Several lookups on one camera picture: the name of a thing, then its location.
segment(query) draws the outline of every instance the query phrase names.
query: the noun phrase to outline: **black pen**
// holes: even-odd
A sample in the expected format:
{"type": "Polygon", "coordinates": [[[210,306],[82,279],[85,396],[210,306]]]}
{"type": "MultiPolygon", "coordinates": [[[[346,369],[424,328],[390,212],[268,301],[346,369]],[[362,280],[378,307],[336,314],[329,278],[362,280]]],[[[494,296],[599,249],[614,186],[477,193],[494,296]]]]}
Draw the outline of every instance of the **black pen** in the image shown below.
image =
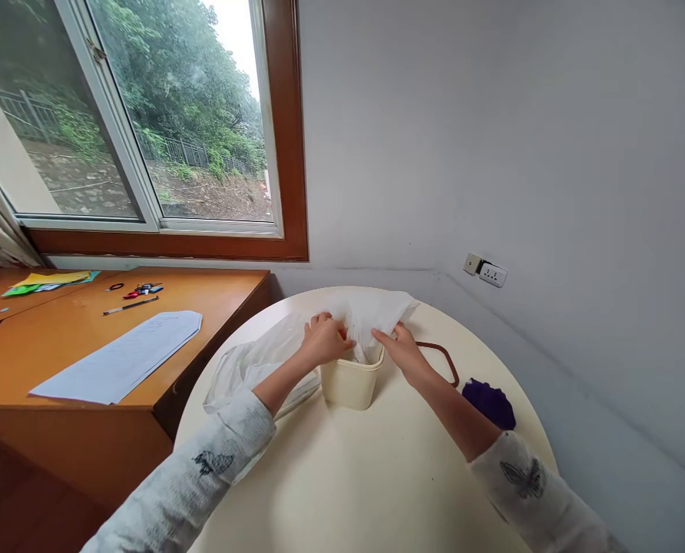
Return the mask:
{"type": "Polygon", "coordinates": [[[143,305],[144,303],[149,303],[149,302],[155,301],[157,299],[158,299],[158,296],[155,296],[155,297],[150,298],[149,300],[143,300],[141,302],[131,303],[130,305],[118,307],[116,310],[105,311],[102,314],[103,315],[109,315],[110,313],[116,313],[117,311],[125,311],[126,309],[130,309],[131,307],[137,307],[139,305],[143,305]]]}

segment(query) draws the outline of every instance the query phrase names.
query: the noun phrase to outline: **window latch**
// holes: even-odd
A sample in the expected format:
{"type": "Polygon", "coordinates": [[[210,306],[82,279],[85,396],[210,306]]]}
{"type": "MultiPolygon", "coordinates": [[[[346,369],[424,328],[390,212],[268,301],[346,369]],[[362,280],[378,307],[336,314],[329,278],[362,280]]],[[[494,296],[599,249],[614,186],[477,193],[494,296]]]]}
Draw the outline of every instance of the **window latch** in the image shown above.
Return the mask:
{"type": "Polygon", "coordinates": [[[91,50],[91,57],[94,58],[94,62],[102,65],[102,60],[107,59],[105,51],[92,42],[91,38],[87,38],[87,43],[89,44],[89,50],[91,50]]]}

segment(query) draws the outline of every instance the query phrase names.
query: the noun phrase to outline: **hand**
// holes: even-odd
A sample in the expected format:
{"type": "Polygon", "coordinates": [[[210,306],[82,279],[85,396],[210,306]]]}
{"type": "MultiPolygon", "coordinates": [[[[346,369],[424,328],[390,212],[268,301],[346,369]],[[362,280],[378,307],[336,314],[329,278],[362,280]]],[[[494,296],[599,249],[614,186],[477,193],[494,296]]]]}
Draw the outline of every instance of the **hand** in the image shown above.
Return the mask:
{"type": "Polygon", "coordinates": [[[347,329],[342,321],[334,320],[326,311],[315,315],[304,325],[304,341],[295,357],[302,360],[309,370],[339,359],[355,340],[347,339],[347,329]]]}
{"type": "Polygon", "coordinates": [[[414,336],[412,336],[412,333],[409,332],[409,329],[401,321],[394,327],[396,340],[377,329],[372,329],[371,334],[383,344],[394,363],[399,366],[407,382],[410,384],[413,384],[412,379],[419,376],[428,376],[435,372],[419,350],[414,336]]]}

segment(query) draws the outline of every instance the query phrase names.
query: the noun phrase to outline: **wooden floor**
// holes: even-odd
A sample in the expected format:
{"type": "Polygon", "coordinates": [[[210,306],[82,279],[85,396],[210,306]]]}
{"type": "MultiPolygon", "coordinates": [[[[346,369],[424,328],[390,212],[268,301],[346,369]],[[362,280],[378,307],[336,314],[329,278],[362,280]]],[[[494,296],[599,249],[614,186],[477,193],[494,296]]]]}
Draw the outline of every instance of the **wooden floor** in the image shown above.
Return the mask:
{"type": "Polygon", "coordinates": [[[0,553],[79,551],[107,517],[90,499],[0,449],[0,553]]]}

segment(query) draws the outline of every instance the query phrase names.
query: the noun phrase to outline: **window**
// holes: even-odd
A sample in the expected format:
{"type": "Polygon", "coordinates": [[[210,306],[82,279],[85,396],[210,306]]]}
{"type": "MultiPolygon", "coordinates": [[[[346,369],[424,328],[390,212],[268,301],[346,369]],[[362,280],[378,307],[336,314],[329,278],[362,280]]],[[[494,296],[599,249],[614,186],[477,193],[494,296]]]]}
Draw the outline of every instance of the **window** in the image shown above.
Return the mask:
{"type": "Polygon", "coordinates": [[[0,0],[0,108],[46,254],[305,260],[293,0],[0,0]]]}

